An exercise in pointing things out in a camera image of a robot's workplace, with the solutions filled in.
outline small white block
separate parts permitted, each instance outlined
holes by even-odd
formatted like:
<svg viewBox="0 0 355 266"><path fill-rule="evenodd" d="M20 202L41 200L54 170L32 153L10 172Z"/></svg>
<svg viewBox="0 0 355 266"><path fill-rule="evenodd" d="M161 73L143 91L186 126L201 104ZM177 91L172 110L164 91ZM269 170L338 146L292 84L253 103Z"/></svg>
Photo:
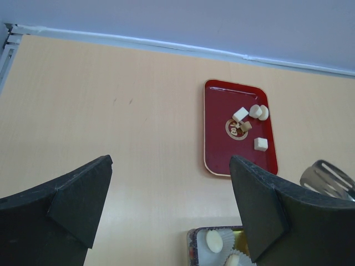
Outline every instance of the small white block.
<svg viewBox="0 0 355 266"><path fill-rule="evenodd" d="M245 118L245 116L247 116L248 114L249 112L244 107L242 107L233 114L232 118L234 119L234 121L239 122L242 121L243 118Z"/></svg>
<svg viewBox="0 0 355 266"><path fill-rule="evenodd" d="M262 137L257 137L256 139L254 139L254 150L266 151L267 148L267 139L263 139Z"/></svg>
<svg viewBox="0 0 355 266"><path fill-rule="evenodd" d="M261 110L260 106L258 106L257 104L253 105L250 108L249 115L252 118L259 118L262 115L262 110Z"/></svg>

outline round white piece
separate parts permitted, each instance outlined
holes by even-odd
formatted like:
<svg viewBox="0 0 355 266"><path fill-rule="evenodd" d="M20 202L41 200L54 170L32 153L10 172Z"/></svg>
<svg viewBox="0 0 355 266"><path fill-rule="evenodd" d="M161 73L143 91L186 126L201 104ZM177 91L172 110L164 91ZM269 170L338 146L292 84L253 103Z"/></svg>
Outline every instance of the round white piece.
<svg viewBox="0 0 355 266"><path fill-rule="evenodd" d="M221 252L223 248L223 240L219 232L217 232L216 230L208 231L206 234L206 242L212 252Z"/></svg>
<svg viewBox="0 0 355 266"><path fill-rule="evenodd" d="M260 106L258 106L257 104L253 105L250 108L249 115L252 118L259 118L262 115L262 110L261 110Z"/></svg>
<svg viewBox="0 0 355 266"><path fill-rule="evenodd" d="M232 254L228 257L226 266L238 266L238 263L239 263L239 255Z"/></svg>
<svg viewBox="0 0 355 266"><path fill-rule="evenodd" d="M268 118L268 108L264 105L261 105L260 109L262 110L262 114L259 117L259 120L265 121Z"/></svg>

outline white trim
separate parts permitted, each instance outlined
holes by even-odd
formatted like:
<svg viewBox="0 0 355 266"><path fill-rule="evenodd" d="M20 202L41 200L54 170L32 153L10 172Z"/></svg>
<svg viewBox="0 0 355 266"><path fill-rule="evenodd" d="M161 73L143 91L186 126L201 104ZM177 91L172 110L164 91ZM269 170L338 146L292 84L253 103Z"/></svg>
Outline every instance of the white trim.
<svg viewBox="0 0 355 266"><path fill-rule="evenodd" d="M7 44L5 45L4 52L0 57L0 93L4 88L4 84L9 74L12 62L15 58L18 45Z"/></svg>
<svg viewBox="0 0 355 266"><path fill-rule="evenodd" d="M19 45L22 39L22 35L9 35L7 38L7 42L11 44L17 44Z"/></svg>
<svg viewBox="0 0 355 266"><path fill-rule="evenodd" d="M113 45L119 47L152 50L157 52L183 54L183 55L189 55L194 57L210 58L210 59L224 60L224 61L244 63L244 64L253 64L253 65L260 65L265 67L306 71L311 73L355 76L355 71L326 68L323 66L300 64L300 63L274 60L268 58L251 57L245 54L237 54L237 53L232 53L232 52L227 52L222 50L196 47L192 45L161 42L158 40L148 40L148 39L126 37L126 36L119 36L119 35L79 32L74 30L53 29L53 28L39 27L39 26L32 27L26 25L14 25L12 29L12 33L31 34L31 35L38 35L43 37L77 40L81 42L99 43L99 44Z"/></svg>

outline white wall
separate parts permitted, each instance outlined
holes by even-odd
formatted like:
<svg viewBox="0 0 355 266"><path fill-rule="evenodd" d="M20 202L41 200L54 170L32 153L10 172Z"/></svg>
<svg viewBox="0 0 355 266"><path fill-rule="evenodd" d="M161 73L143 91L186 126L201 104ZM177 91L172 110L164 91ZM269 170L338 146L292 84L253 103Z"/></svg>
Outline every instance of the white wall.
<svg viewBox="0 0 355 266"><path fill-rule="evenodd" d="M355 70L354 0L2 0L8 23Z"/></svg>

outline red tray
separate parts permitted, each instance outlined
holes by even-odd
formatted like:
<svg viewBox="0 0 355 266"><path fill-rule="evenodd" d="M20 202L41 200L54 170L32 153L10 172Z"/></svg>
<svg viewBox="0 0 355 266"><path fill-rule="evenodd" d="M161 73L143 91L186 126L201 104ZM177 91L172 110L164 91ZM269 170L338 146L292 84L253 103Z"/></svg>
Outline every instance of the red tray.
<svg viewBox="0 0 355 266"><path fill-rule="evenodd" d="M232 115L244 107L248 111L254 104L268 107L267 96L257 87L221 80L208 80L205 84L205 166L214 175L230 176L232 155L241 155L266 171L277 174L277 159L273 140L271 115L265 121L247 116L252 129L242 133L233 125ZM254 139L263 137L268 149L254 150Z"/></svg>

